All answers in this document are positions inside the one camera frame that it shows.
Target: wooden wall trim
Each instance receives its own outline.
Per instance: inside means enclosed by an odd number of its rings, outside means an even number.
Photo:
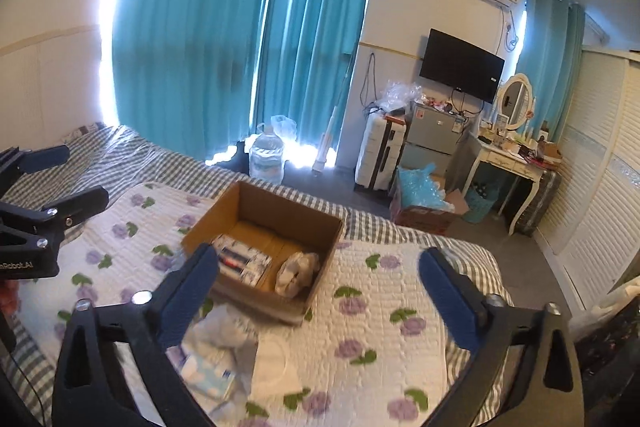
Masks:
[[[78,33],[85,33],[90,31],[100,31],[100,26],[97,24],[91,24],[87,26],[75,26],[74,28],[67,28],[66,30],[53,30],[50,32],[40,33],[33,37],[27,37],[17,42],[12,42],[2,48],[0,48],[0,57],[8,55],[9,53],[16,52],[28,46],[34,44],[40,44],[41,42],[48,41],[49,39],[55,39],[57,37],[68,37],[69,35],[76,35]]]

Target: plastic water bottle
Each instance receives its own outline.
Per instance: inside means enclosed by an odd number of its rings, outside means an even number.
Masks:
[[[249,175],[280,185],[284,178],[284,142],[271,125],[255,139],[249,150]]]

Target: checkered bed sheet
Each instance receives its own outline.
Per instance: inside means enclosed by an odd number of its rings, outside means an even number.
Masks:
[[[54,201],[80,190],[102,185],[109,191],[110,201],[113,203],[128,188],[146,181],[161,182],[197,196],[215,198],[232,182],[240,179],[250,180],[290,200],[342,218],[345,222],[345,239],[382,245],[398,243],[432,245],[435,243],[442,248],[447,248],[449,262],[458,272],[468,275],[482,293],[500,294],[511,303],[511,298],[502,285],[495,259],[478,245],[397,227],[390,221],[368,212],[330,203],[293,188],[275,187],[266,182],[250,179],[243,174],[217,167],[207,167],[193,158],[148,142],[126,126],[96,130],[76,138],[68,146],[71,150],[71,158],[65,165],[22,177],[5,195],[3,201],[27,208],[40,208],[47,201]],[[82,225],[68,230],[65,241],[78,237],[81,231]],[[14,331],[18,339],[14,358],[40,396],[46,410],[46,422],[49,425],[54,368],[41,354],[28,331],[19,321]],[[458,378],[468,359],[468,351],[456,346],[453,339],[448,337],[446,362],[449,386]],[[0,362],[25,404],[37,418],[41,418],[37,397],[12,360],[5,357]],[[502,372],[494,383],[476,423],[483,423],[496,414],[500,404],[501,389]]]

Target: television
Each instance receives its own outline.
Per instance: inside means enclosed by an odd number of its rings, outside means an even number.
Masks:
[[[420,76],[492,103],[504,60],[469,42],[431,30]]]

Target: blue basket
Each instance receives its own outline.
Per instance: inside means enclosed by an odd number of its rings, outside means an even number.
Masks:
[[[473,187],[466,192],[465,201],[469,205],[468,212],[462,216],[468,223],[480,223],[494,206],[500,196],[499,188],[489,188],[484,199]]]

